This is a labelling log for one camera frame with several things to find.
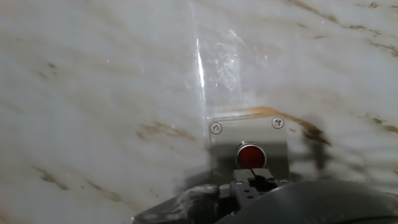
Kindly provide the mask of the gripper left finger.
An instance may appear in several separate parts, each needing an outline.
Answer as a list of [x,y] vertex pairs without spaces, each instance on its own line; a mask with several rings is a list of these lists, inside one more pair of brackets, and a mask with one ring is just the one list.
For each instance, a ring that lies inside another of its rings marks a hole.
[[250,186],[249,181],[255,179],[251,170],[234,170],[233,177],[234,181],[231,183],[231,189],[240,206],[246,206],[260,197],[257,189]]

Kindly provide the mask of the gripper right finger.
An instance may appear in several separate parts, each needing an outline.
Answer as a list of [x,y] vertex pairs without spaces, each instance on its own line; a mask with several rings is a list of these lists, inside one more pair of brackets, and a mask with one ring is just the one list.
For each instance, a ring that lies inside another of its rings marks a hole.
[[253,169],[254,183],[253,187],[257,190],[272,190],[288,184],[287,179],[276,179],[268,169]]

